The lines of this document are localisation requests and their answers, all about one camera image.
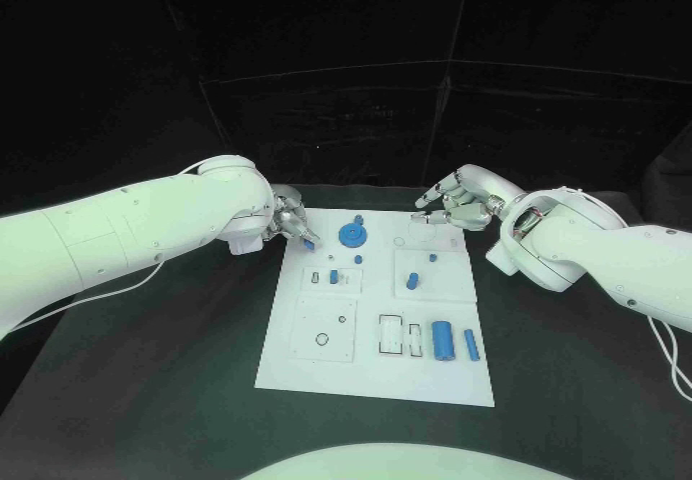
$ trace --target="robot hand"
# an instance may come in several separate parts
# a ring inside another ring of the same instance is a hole
[[[493,214],[526,192],[505,178],[476,165],[464,165],[423,194],[415,206],[423,208],[443,197],[444,210],[411,215],[417,223],[450,223],[466,230],[483,230]]]
[[[301,237],[313,245],[319,245],[320,237],[307,228],[306,208],[300,192],[288,185],[271,185],[274,191],[274,217],[262,234],[265,241],[278,234],[286,238]]]

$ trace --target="blue object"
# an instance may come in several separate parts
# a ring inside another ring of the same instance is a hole
[[[408,282],[407,282],[407,288],[410,290],[415,290],[415,287],[418,286],[418,274],[414,272],[410,276],[408,276]]]
[[[368,240],[368,232],[363,227],[363,217],[356,215],[353,223],[348,223],[339,230],[339,241],[349,248],[358,248]]]
[[[473,330],[464,330],[466,346],[469,347],[469,355],[472,360],[477,362],[480,360],[479,348],[476,347],[476,338],[473,337]]]
[[[433,345],[435,347],[435,360],[443,362],[454,360],[454,339],[450,322],[433,322]]]

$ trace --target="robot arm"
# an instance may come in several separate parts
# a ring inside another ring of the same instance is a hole
[[[692,331],[692,234],[655,225],[627,227],[610,207],[578,190],[528,194],[495,173],[464,165],[417,201],[443,196],[444,211],[412,221],[483,230],[502,220],[500,239],[486,258],[545,289],[562,292],[584,273],[616,302]]]
[[[300,193],[271,186],[254,163],[231,155],[200,162],[196,175],[2,218],[0,339],[46,305],[213,239],[234,255],[278,234],[319,243],[306,222]]]

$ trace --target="white paper sheet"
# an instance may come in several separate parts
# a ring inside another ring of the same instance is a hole
[[[358,214],[368,241],[348,248],[339,229]],[[287,242],[255,387],[495,406],[461,229],[412,224],[405,212],[307,209],[307,216],[324,244],[311,252],[301,240]],[[420,283],[408,290],[414,268]],[[330,284],[332,270],[339,271],[337,284]],[[381,315],[402,317],[401,355],[379,353]],[[453,326],[456,360],[448,362],[434,358],[437,320]],[[420,339],[410,335],[410,325],[420,325]],[[477,362],[466,329],[476,337]],[[411,355],[418,342],[423,358]]]

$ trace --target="table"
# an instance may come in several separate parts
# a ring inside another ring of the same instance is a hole
[[[322,208],[405,211],[423,193],[297,188]],[[637,221],[624,194],[600,198]],[[590,278],[558,294],[505,276],[483,256],[496,229],[466,233],[496,408],[255,389],[284,241],[239,257],[212,242],[65,314],[0,418],[3,478],[238,478],[363,442],[466,448],[575,479],[686,478],[692,406],[645,318]]]

